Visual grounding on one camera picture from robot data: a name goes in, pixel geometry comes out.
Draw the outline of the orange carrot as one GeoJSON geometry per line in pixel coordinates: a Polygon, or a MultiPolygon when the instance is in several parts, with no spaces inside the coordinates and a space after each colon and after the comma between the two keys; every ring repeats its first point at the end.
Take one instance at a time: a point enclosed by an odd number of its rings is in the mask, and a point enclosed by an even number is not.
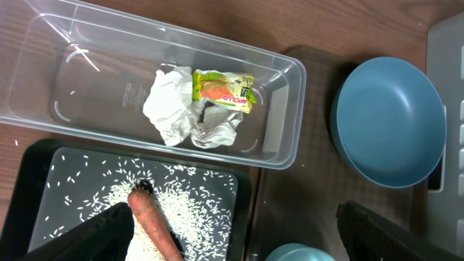
{"type": "Polygon", "coordinates": [[[183,260],[181,252],[167,229],[165,219],[150,194],[143,189],[136,189],[129,193],[128,204],[137,221],[165,260],[183,260]]]}

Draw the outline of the dark blue plate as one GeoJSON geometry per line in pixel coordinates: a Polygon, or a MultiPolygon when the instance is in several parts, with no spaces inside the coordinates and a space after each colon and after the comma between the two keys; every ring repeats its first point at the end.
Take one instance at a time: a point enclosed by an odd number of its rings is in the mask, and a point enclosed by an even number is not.
{"type": "Polygon", "coordinates": [[[358,65],[331,105],[330,130],[342,159],[380,186],[402,189],[426,179],[446,144],[444,105],[416,66],[395,57],[358,65]]]}

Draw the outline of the white napkin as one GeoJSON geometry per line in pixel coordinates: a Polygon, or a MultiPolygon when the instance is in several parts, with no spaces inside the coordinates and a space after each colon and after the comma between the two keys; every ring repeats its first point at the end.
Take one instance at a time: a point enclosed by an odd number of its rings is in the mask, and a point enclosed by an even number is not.
{"type": "Polygon", "coordinates": [[[243,113],[220,105],[207,107],[205,100],[194,101],[193,93],[190,67],[168,73],[157,70],[142,112],[167,146],[177,146],[186,138],[201,149],[233,145],[243,113]]]}

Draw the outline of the yellow green wrapper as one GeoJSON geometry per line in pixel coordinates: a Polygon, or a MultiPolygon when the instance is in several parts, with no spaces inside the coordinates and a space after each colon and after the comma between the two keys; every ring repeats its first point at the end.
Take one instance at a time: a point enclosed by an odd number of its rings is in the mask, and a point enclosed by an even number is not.
{"type": "Polygon", "coordinates": [[[196,70],[193,74],[192,101],[208,100],[248,114],[257,103],[253,85],[254,76],[251,74],[196,70]]]}

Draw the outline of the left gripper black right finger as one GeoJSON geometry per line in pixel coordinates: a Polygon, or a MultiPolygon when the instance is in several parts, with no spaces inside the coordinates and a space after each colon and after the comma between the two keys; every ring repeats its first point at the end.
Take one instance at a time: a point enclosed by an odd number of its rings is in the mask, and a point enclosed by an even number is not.
{"type": "Polygon", "coordinates": [[[351,261],[463,261],[357,202],[340,204],[336,222],[351,261]]]}

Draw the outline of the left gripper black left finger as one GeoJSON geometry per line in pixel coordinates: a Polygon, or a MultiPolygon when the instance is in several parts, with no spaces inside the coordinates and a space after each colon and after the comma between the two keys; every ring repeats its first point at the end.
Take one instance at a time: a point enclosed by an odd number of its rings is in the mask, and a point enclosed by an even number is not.
{"type": "Polygon", "coordinates": [[[133,213],[128,204],[122,202],[18,260],[125,261],[133,235],[133,213]]]}

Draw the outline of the light blue bowl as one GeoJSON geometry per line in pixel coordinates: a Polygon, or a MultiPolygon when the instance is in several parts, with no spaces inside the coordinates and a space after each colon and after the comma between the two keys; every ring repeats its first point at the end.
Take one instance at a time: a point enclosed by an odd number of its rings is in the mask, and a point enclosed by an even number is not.
{"type": "Polygon", "coordinates": [[[265,261],[335,261],[335,259],[323,250],[304,244],[290,243],[274,249],[265,261]]]}

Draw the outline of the white rice pile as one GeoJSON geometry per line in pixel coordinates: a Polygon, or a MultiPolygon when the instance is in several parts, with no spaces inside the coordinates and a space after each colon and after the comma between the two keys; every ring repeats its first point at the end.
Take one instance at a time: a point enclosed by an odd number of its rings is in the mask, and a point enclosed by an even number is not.
{"type": "Polygon", "coordinates": [[[225,260],[238,181],[230,173],[79,149],[54,155],[30,248],[146,189],[185,260],[225,260]]]}

